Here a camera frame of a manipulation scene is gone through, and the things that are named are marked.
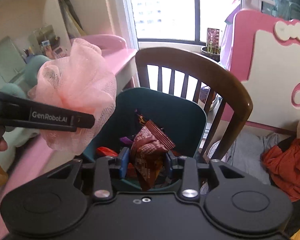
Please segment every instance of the mesh shower puff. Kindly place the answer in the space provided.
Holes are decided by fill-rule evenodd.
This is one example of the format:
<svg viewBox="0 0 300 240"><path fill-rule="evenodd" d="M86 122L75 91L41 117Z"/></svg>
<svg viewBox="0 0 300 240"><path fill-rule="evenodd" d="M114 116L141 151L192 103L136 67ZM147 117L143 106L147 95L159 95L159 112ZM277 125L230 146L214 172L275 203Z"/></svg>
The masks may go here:
<svg viewBox="0 0 300 240"><path fill-rule="evenodd" d="M69 57L47 61L38 72L38 84L28 92L37 102L95 117L91 129L76 132L41 130L48 146L79 155L100 132L115 109L117 84L99 47L75 39Z"/></svg>

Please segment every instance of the orange cloth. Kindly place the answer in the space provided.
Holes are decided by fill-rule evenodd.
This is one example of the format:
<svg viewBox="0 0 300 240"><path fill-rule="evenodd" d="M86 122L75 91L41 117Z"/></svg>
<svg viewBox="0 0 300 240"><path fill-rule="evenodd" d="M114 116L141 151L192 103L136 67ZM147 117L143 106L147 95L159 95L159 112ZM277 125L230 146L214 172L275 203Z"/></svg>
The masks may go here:
<svg viewBox="0 0 300 240"><path fill-rule="evenodd" d="M261 156L274 183L291 201L300 199L300 139L295 139L290 148L282 152L278 146L272 147Z"/></svg>

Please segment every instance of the brown candy wrapper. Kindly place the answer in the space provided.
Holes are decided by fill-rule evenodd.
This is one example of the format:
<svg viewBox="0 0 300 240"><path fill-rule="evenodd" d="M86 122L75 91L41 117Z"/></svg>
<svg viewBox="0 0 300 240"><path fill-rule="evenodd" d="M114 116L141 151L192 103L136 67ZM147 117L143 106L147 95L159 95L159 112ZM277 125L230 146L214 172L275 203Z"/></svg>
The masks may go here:
<svg viewBox="0 0 300 240"><path fill-rule="evenodd" d="M136 135L130 150L130 162L137 170L143 191L154 186L163 166L164 154L175 144L150 120Z"/></svg>

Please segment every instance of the human hand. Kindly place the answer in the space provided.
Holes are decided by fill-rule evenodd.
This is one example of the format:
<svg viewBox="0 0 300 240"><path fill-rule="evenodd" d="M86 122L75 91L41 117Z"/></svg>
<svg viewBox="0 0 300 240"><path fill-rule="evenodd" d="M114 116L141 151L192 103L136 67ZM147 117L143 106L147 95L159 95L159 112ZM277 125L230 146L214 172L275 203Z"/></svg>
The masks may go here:
<svg viewBox="0 0 300 240"><path fill-rule="evenodd" d="M7 149L8 149L8 144L4 140L4 138L1 137L1 139L0 139L0 152L6 151Z"/></svg>

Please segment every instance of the metal screw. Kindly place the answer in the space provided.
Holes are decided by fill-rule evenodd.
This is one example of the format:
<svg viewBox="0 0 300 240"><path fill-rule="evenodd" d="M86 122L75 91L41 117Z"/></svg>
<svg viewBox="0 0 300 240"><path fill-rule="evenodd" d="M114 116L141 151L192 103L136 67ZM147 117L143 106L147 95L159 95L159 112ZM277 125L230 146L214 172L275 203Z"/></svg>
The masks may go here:
<svg viewBox="0 0 300 240"><path fill-rule="evenodd" d="M133 203L139 205L139 204L141 204L142 202L141 202L140 199L134 199L134 200L133 200Z"/></svg>
<svg viewBox="0 0 300 240"><path fill-rule="evenodd" d="M192 198L192 197L196 197L198 195L198 192L196 190L194 190L194 189L185 189L182 192L182 195L184 197Z"/></svg>
<svg viewBox="0 0 300 240"><path fill-rule="evenodd" d="M151 201L151 198L144 197L144 198L142 199L142 201L143 201L143 202L150 202L150 201Z"/></svg>
<svg viewBox="0 0 300 240"><path fill-rule="evenodd" d="M98 198L106 198L110 196L110 192L105 189L95 191L94 195Z"/></svg>

